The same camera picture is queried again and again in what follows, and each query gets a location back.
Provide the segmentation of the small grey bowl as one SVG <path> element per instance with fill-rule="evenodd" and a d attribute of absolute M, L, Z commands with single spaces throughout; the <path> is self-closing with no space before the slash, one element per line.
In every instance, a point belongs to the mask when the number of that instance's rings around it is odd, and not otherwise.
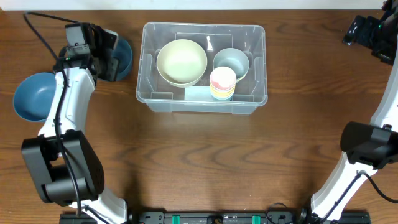
<path fill-rule="evenodd" d="M 249 71 L 249 59 L 246 54 L 236 48 L 220 50 L 213 59 L 213 69 L 228 67 L 236 74 L 236 82 L 240 82 Z"/>

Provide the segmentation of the light blue cup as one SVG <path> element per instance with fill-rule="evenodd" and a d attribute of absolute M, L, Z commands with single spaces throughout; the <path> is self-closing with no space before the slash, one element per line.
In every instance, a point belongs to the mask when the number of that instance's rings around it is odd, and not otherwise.
<path fill-rule="evenodd" d="M 219 98 L 219 97 L 216 97 L 216 96 L 213 96 L 213 95 L 212 95 L 212 98 L 213 98 L 214 100 L 216 100 L 216 101 L 231 101 L 232 97 L 233 97 L 233 95 L 230 95 L 229 97 L 222 97 L 222 98 Z"/>

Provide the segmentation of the large cream bowl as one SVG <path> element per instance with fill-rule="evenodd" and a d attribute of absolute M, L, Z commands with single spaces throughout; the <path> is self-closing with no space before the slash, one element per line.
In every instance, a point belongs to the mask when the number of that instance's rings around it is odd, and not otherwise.
<path fill-rule="evenodd" d="M 187 88 L 204 75 L 208 58 L 204 49 L 188 39 L 173 40 L 161 48 L 156 66 L 159 75 L 170 85 Z"/>

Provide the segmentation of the cream cup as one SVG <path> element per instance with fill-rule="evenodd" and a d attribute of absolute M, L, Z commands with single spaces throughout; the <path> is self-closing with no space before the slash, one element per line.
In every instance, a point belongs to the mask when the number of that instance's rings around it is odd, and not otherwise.
<path fill-rule="evenodd" d="M 219 95 L 219 94 L 216 94 L 216 93 L 211 93 L 211 95 L 216 96 L 216 97 L 219 97 L 219 98 L 222 98 L 222 97 L 229 97 L 230 95 L 233 95 L 233 94 L 230 93 L 230 94 L 228 94 L 228 95 Z"/>

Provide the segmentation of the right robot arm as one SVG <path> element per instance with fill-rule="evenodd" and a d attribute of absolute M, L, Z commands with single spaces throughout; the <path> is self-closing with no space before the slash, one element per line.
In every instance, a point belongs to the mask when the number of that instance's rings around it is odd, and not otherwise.
<path fill-rule="evenodd" d="M 382 100 L 369 124 L 349 122 L 341 135 L 341 157 L 333 172 L 310 199 L 302 214 L 306 223 L 337 222 L 360 186 L 387 164 L 397 162 L 397 14 L 381 19 L 356 16 L 343 37 L 357 42 L 392 64 Z"/>

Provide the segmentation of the yellow cup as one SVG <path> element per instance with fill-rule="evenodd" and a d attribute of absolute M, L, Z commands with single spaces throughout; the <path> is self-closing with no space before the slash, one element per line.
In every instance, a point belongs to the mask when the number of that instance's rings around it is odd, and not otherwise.
<path fill-rule="evenodd" d="M 234 89 L 231 89 L 229 91 L 219 91 L 211 88 L 210 92 L 215 98 L 229 98 L 234 94 Z"/>
<path fill-rule="evenodd" d="M 233 93 L 235 91 L 235 87 L 236 86 L 233 85 L 231 88 L 228 88 L 228 89 L 224 90 L 224 89 L 216 88 L 213 85 L 210 85 L 210 90 L 211 90 L 212 93 L 216 93 L 216 94 L 219 94 L 219 95 L 228 95 L 228 94 Z"/>

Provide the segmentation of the dark blue bowl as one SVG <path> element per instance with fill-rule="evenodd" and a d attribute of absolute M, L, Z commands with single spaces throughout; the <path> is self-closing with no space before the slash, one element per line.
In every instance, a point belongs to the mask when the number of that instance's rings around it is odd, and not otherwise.
<path fill-rule="evenodd" d="M 119 37 L 116 48 L 111 52 L 106 73 L 101 77 L 109 82 L 125 79 L 132 68 L 132 49 L 129 42 Z"/>
<path fill-rule="evenodd" d="M 36 73 L 27 77 L 14 93 L 14 111 L 26 121 L 44 122 L 49 115 L 55 89 L 53 73 Z"/>

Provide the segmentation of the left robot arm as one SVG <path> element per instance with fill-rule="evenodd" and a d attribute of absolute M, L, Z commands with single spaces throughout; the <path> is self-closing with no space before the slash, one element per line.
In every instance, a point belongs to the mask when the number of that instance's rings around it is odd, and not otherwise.
<path fill-rule="evenodd" d="M 98 223 L 126 223 L 127 203 L 105 186 L 103 166 L 85 137 L 88 104 L 98 78 L 114 80 L 118 34 L 86 22 L 65 26 L 68 45 L 53 67 L 55 94 L 36 138 L 22 156 L 40 199 L 70 206 Z"/>

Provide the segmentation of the pink cup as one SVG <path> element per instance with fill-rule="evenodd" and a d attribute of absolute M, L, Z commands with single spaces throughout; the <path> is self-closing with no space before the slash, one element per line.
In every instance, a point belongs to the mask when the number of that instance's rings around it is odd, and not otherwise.
<path fill-rule="evenodd" d="M 219 90 L 228 90 L 236 84 L 236 74 L 229 67 L 217 67 L 210 74 L 210 84 Z"/>

